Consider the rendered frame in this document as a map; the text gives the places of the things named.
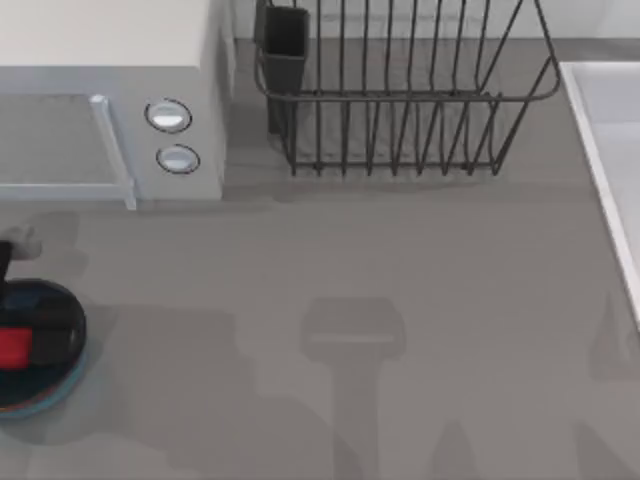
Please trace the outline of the dark cutlery holder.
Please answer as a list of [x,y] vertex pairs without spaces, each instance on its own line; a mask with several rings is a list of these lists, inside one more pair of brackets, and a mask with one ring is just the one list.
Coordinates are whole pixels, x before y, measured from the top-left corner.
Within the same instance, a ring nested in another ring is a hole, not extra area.
[[281,134],[287,102],[273,95],[298,96],[308,58],[310,14],[298,6],[256,0],[254,42],[262,59],[267,90],[268,132]]

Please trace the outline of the white sink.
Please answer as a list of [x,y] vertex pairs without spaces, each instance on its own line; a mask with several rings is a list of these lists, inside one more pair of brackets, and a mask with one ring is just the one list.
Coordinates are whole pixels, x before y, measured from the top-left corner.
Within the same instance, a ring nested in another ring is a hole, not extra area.
[[640,61],[565,61],[560,70],[640,331]]

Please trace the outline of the pale microwave oven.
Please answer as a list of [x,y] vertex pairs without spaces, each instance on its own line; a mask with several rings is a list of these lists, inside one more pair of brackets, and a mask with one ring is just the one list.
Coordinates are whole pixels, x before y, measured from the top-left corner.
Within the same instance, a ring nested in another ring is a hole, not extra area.
[[[221,199],[235,73],[231,0],[0,0],[0,98],[108,97],[137,207]],[[189,108],[187,130],[147,123],[162,98]],[[159,167],[156,152],[174,144],[198,153],[195,172]]]

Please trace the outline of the large round microwave knob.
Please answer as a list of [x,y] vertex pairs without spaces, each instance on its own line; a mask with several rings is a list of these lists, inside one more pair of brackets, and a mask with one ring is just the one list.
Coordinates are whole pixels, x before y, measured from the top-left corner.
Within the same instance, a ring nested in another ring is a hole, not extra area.
[[183,132],[193,121],[189,108],[184,103],[170,98],[148,103],[144,109],[144,117],[152,128],[167,134]]

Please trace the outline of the red and black block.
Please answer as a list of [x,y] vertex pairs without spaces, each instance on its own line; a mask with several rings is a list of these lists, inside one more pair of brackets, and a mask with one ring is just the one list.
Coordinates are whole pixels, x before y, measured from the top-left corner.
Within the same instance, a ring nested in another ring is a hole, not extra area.
[[59,365],[71,361],[82,345],[80,333],[68,325],[1,325],[0,371]]

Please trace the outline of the grey microwave door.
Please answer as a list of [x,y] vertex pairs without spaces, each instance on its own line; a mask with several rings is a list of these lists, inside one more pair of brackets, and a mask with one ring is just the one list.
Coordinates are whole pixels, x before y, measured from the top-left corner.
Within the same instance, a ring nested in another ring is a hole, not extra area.
[[0,202],[124,203],[90,96],[0,98]]

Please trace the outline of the small round microwave knob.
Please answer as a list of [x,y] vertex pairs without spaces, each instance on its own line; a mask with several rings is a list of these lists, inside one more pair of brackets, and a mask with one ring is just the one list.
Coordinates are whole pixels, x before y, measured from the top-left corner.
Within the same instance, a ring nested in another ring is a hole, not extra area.
[[156,152],[156,163],[170,174],[189,175],[200,167],[201,160],[191,147],[174,144]]

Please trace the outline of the black and blue bowl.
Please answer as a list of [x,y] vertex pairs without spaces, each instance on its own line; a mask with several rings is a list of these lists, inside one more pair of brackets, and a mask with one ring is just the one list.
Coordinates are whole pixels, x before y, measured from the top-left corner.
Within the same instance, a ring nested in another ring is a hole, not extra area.
[[87,358],[87,316],[64,286],[41,279],[14,279],[0,290],[1,325],[68,325],[83,339],[68,362],[49,367],[0,371],[0,421],[37,415],[63,401],[83,376]]

